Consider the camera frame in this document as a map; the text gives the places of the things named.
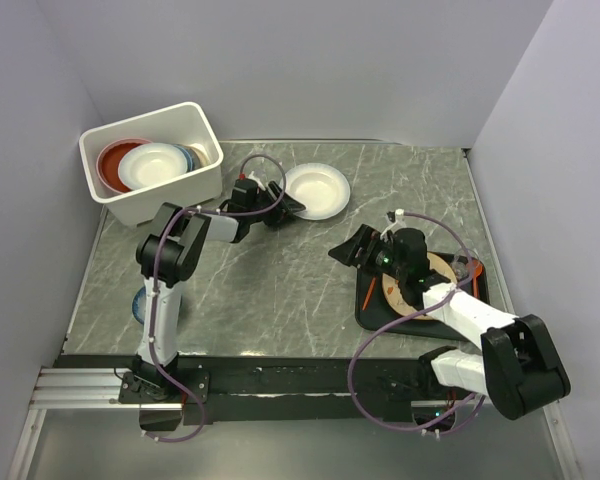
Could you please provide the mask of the white deep plate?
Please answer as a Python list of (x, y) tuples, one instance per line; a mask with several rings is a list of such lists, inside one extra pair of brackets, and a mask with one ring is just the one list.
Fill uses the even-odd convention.
[(309, 221), (327, 220), (348, 205), (351, 187), (336, 168), (322, 163), (298, 165), (286, 175), (286, 193), (304, 209), (297, 217)]
[(118, 165), (118, 176), (131, 190), (169, 182), (190, 171), (190, 157), (173, 144), (147, 143), (126, 153)]

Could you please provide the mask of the beige floral plate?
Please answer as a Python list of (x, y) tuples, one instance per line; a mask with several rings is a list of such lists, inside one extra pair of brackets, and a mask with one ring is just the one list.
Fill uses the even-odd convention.
[(194, 158), (196, 169), (210, 166), (215, 163), (213, 152), (207, 149), (204, 145), (194, 143), (190, 145), (190, 148), (193, 151), (192, 157)]

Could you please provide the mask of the red plate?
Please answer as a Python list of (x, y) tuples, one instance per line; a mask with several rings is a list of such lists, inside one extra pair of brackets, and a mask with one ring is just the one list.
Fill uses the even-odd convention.
[(97, 173), (99, 179), (109, 191), (115, 194), (130, 192), (130, 189), (119, 177), (119, 164), (122, 158), (131, 150), (148, 143), (149, 140), (145, 139), (126, 138), (109, 144), (100, 152), (96, 161)]

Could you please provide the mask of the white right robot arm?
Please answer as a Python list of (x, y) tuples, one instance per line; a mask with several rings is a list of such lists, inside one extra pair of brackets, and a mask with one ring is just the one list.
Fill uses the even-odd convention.
[(498, 310), (436, 271), (423, 232), (380, 233), (363, 224), (328, 254), (365, 274), (395, 280), (416, 315), (443, 323), (478, 348), (467, 354), (444, 347), (421, 356), (417, 385), (425, 396), (440, 398), (458, 387), (487, 396), (500, 414), (515, 420), (570, 394), (570, 379), (543, 320)]

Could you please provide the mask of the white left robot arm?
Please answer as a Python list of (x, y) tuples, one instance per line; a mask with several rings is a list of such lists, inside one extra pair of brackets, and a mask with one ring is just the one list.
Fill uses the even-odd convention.
[(131, 367), (128, 384), (164, 402), (178, 390), (177, 325), (184, 283), (197, 268), (207, 241), (236, 244), (263, 223), (278, 227), (306, 210), (276, 182), (263, 186), (240, 176), (231, 196), (215, 210), (163, 204), (149, 233), (136, 249), (144, 279), (143, 334)]

